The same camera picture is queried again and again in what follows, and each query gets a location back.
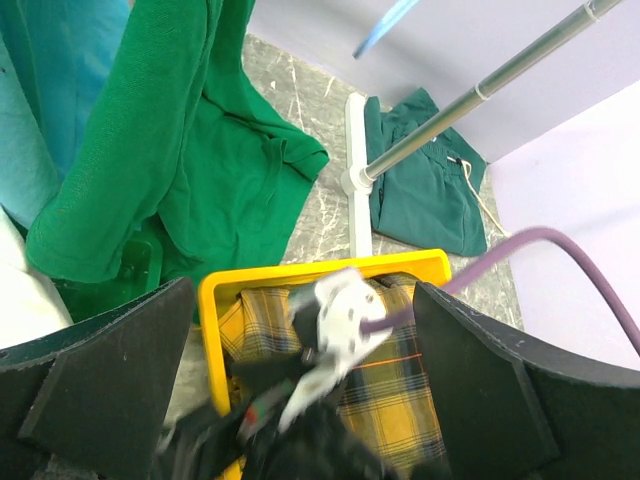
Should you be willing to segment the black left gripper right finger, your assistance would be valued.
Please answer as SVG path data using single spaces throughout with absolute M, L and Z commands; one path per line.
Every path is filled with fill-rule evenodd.
M 639 373 L 416 286 L 417 344 L 455 479 L 636 479 Z

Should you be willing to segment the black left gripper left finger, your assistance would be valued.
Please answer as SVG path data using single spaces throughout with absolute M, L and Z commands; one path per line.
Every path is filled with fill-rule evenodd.
M 170 281 L 127 304 L 1 352 L 1 476 L 52 456 L 108 479 L 145 479 L 194 314 Z

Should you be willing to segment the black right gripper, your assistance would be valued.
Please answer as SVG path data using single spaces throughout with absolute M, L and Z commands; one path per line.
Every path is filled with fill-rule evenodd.
M 334 385 L 285 429 L 279 422 L 302 377 L 320 367 L 324 347 L 318 323 L 325 302 L 306 300 L 293 308 L 299 353 L 243 363 L 242 379 L 254 393 L 221 415 L 204 403 L 164 429 L 156 448 L 157 479 L 215 479 L 232 463 L 246 461 L 244 479 L 395 479 L 394 468 L 350 432 L 337 412 L 343 387 Z

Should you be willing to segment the white t-shirt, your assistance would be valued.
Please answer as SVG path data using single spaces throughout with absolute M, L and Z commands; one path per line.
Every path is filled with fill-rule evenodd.
M 72 324 L 54 283 L 28 263 L 24 240 L 1 209 L 1 348 L 44 337 Z

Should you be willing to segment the green t-shirt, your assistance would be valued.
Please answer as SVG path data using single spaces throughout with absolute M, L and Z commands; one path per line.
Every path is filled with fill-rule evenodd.
M 329 156 L 250 82 L 250 1 L 138 1 L 75 162 L 29 229 L 45 275 L 98 283 L 148 228 L 163 280 L 278 264 Z

